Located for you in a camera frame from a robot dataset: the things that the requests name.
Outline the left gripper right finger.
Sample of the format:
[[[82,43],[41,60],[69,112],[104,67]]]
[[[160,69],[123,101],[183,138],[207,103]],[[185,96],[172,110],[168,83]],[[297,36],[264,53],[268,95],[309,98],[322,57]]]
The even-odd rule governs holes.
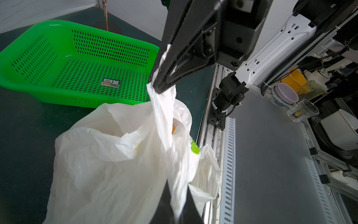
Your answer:
[[[180,216],[181,224],[203,224],[199,215],[190,188],[187,188],[186,203]]]

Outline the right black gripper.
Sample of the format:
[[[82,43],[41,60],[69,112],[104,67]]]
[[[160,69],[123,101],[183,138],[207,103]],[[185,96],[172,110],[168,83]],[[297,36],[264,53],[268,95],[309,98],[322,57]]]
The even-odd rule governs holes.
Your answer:
[[[163,3],[168,14],[149,79],[158,94],[216,61],[237,70],[252,54],[272,5],[268,0]]]

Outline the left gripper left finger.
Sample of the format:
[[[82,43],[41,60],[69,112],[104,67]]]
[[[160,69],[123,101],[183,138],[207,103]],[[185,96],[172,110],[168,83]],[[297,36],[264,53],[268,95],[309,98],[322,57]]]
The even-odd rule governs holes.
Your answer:
[[[174,224],[174,214],[170,205],[171,193],[168,182],[166,182],[162,192],[156,212],[150,224]]]

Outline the white plastic bag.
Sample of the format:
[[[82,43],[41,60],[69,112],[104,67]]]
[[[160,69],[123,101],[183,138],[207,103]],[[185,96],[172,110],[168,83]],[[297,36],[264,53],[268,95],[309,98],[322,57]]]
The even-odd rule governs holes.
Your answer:
[[[102,104],[55,141],[47,224],[149,224],[166,182],[175,224],[190,188],[202,216],[219,189],[211,146],[190,136],[192,116],[172,86],[138,105]]]

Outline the green plastic basket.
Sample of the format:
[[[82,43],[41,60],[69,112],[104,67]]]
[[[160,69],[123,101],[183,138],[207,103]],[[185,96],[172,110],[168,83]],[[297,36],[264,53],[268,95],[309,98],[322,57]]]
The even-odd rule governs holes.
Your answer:
[[[59,105],[145,103],[158,51],[154,44],[124,35],[44,21],[1,52],[1,87]]]

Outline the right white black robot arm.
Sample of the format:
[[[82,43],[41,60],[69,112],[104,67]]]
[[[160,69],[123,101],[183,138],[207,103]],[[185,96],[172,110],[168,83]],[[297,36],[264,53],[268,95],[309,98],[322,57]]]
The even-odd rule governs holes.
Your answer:
[[[294,55],[358,8],[357,1],[298,1],[292,15],[257,53],[271,1],[163,1],[168,9],[159,54],[149,78],[157,93],[219,64],[230,70],[214,91],[208,121],[224,129],[247,84],[267,84]]]

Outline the white vented strip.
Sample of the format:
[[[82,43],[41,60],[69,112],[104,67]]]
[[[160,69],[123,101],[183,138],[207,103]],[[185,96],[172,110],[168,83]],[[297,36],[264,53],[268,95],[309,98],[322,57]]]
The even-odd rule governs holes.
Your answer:
[[[233,224],[235,215],[235,119],[227,117],[223,156],[220,224]]]

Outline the bronze ornate hook stand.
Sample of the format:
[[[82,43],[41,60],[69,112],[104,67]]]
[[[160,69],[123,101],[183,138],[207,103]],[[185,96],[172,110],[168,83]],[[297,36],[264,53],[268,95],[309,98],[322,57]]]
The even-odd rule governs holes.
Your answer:
[[[102,2],[101,8],[104,11],[104,21],[94,23],[93,27],[122,35],[123,29],[117,24],[109,21],[107,0],[101,0],[101,2]]]

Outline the blue white ceramic bowl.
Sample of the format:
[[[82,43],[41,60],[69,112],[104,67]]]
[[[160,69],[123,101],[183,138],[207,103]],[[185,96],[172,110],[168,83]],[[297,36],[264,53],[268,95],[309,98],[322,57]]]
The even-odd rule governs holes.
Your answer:
[[[294,105],[298,100],[297,93],[287,84],[279,83],[271,91],[271,101],[273,104],[285,107]]]

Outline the yellow container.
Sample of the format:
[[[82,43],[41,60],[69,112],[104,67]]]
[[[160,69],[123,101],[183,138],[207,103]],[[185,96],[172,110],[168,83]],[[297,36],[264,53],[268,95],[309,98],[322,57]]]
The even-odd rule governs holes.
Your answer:
[[[299,69],[292,68],[290,70],[291,74],[281,80],[281,83],[284,83],[291,87],[298,95],[309,93],[310,88],[306,85],[307,80]]]

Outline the clear measuring cup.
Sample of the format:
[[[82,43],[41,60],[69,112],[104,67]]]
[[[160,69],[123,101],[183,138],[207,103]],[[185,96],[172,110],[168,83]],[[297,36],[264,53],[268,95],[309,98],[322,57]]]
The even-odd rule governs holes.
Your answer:
[[[303,99],[287,112],[294,122],[304,121],[319,114],[319,109],[309,100]]]

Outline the dark green table mat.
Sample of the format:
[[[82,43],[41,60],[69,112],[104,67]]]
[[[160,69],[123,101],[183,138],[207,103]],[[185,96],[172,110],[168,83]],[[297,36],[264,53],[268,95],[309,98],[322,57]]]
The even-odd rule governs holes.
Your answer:
[[[55,18],[93,27],[104,13],[91,7]],[[109,15],[124,35],[159,46],[160,41]],[[192,114],[190,135],[197,140],[214,67],[176,85],[176,98]],[[1,224],[42,224],[53,179],[55,139],[93,109],[46,104],[24,92],[1,88]]]

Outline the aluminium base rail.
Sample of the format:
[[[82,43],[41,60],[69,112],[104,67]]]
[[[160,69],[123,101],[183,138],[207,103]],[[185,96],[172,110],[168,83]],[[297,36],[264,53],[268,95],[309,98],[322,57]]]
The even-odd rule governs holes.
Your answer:
[[[223,171],[223,156],[225,150],[225,130],[220,130],[215,126],[209,124],[209,109],[211,100],[213,99],[213,91],[215,87],[219,87],[221,80],[226,77],[229,70],[223,66],[216,65],[214,67],[213,80],[210,88],[210,92],[207,98],[207,105],[204,111],[200,131],[198,135],[198,145],[200,147],[204,145],[211,145],[215,158],[221,169],[221,176],[219,178],[220,186],[216,196],[216,199],[210,201],[204,205],[202,220],[205,224],[220,224],[220,208],[221,208],[221,194],[222,194],[222,171]]]

